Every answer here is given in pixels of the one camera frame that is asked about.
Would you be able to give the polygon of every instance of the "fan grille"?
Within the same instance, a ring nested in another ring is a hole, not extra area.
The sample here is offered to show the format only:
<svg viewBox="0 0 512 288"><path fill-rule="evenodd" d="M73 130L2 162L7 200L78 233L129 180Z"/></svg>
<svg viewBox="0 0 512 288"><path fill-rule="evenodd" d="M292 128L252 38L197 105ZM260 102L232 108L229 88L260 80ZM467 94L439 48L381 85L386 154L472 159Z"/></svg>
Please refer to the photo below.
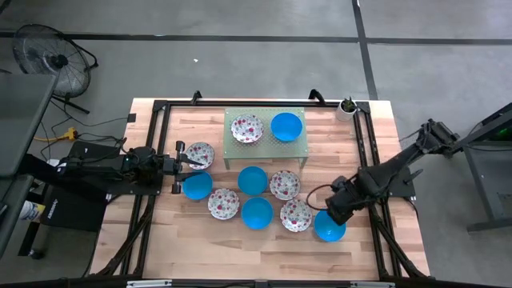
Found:
<svg viewBox="0 0 512 288"><path fill-rule="evenodd" d="M63 33L51 27L23 26L14 36L13 52L24 73L52 74L58 78L56 96L74 98L89 87L89 63L84 54Z"/></svg>

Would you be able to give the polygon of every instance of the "green mesh shelf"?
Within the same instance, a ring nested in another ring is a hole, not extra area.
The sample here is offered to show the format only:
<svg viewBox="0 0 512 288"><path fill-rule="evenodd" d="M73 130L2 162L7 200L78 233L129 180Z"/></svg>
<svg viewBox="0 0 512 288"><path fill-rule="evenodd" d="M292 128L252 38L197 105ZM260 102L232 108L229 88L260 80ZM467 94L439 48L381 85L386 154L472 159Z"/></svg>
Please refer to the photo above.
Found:
<svg viewBox="0 0 512 288"><path fill-rule="evenodd" d="M302 133L292 142L281 142L276 139L270 129L275 115L289 112L297 115L302 121ZM263 136L253 143L241 143L231 133L231 123L241 114L254 114L263 121ZM256 159L256 158L307 158L307 136L304 108L296 107L251 107L226 108L224 115L224 159Z"/></svg>

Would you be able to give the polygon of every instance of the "butcher block tabletop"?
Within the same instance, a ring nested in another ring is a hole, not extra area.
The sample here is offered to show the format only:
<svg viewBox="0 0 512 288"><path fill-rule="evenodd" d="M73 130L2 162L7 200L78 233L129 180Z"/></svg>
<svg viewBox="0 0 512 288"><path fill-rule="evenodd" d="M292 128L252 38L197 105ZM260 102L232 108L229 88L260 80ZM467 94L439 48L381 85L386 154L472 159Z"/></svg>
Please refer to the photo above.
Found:
<svg viewBox="0 0 512 288"><path fill-rule="evenodd" d="M146 144L154 100L134 99L130 112L137 115L136 122L126 126L125 149ZM370 108L379 156L384 162L401 150L393 111L388 101L370 101ZM224 109L173 106L164 153L174 157L177 140L184 141L186 146L195 142L211 144L215 160L207 171L214 180L214 190L234 190L242 205L249 197L238 188L237 176L247 166L260 166L268 178L279 170L295 172L302 183L299 199L306 199L313 188L330 184L340 175L352 176L360 166L353 122L338 121L334 116L335 108L306 108L304 131L307 132L309 158L302 170L297 159L232 160L230 169L226 170L222 159ZM153 148L158 145L162 118L160 113ZM368 146L364 118L361 123ZM367 157L368 163L372 163L371 156ZM191 171L191 168L184 164L183 171ZM240 211L232 219L220 221L210 215L208 198L192 201L184 194L171 194L173 180L166 176L162 193L157 196L144 278L378 279L366 209L354 212L341 241L328 243L316 236L313 224L303 232L288 231L279 219L285 201L276 199L268 187L262 196L272 204L274 219L264 230L251 230L244 225ZM316 206L323 206L324 200L331 195L329 188L325 188L313 194L310 200ZM126 239L133 202L134 196L123 195L106 208L91 273L103 268ZM397 242L416 267L428 274L422 236L412 206L401 198L391 198L389 205ZM386 267L391 273L389 247L383 238L381 241ZM132 253L131 270L137 256L138 241Z"/></svg>

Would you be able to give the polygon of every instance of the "white plate with red flowers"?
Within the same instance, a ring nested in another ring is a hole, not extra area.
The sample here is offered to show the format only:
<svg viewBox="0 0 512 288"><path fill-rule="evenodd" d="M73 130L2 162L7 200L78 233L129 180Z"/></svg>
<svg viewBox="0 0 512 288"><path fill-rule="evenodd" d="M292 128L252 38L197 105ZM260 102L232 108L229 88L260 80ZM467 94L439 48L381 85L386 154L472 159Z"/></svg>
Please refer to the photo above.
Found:
<svg viewBox="0 0 512 288"><path fill-rule="evenodd" d="M238 195L229 189L217 189L208 199L208 210L219 220L232 218L238 212L240 200Z"/></svg>
<svg viewBox="0 0 512 288"><path fill-rule="evenodd" d="M256 142L263 136L263 131L263 122L256 115L239 115L231 123L233 137L242 143Z"/></svg>
<svg viewBox="0 0 512 288"><path fill-rule="evenodd" d="M210 144L204 142L197 142L190 145L185 154L188 159L203 163L203 165L189 164L190 168L194 170L204 170L210 167L211 163L213 163L215 159L214 148Z"/></svg>
<svg viewBox="0 0 512 288"><path fill-rule="evenodd" d="M279 200L290 200L301 190L298 176L288 170L281 170L270 179L270 192Z"/></svg>
<svg viewBox="0 0 512 288"><path fill-rule="evenodd" d="M281 208L281 223L292 232L301 232L311 225L313 213L303 200L289 200Z"/></svg>

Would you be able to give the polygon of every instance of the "gray floor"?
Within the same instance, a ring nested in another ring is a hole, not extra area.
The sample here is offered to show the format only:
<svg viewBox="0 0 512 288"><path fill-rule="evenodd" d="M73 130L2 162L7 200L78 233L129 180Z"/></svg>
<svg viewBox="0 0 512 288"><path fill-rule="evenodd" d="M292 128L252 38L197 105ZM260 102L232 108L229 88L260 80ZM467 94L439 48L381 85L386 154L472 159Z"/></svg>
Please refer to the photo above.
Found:
<svg viewBox="0 0 512 288"><path fill-rule="evenodd" d="M370 37L510 38L512 2L506 0L360 0ZM45 2L17 0L0 15L0 29L47 24L69 32L124 34L357 35L350 0L136 0ZM357 44L261 42L80 41L98 56L90 88L77 103L93 112L74 113L88 123L123 117L134 97L304 98L311 88L327 98L368 99ZM401 136L428 118L466 135L512 97L510 46L369 47L380 99L392 101ZM0 39L0 67L19 72L10 40ZM63 120L50 107L46 126ZM114 122L81 132L122 136ZM68 125L61 126L63 132ZM39 154L41 143L30 150ZM52 158L65 156L59 143ZM429 156L414 164L424 173L414 184L420 225L433 276L444 280L512 286L512 229L468 234L485 214L463 154ZM94 235L49 231L48 256L38 262L15 257L23 223L0 261L0 282L84 273Z"/></svg>

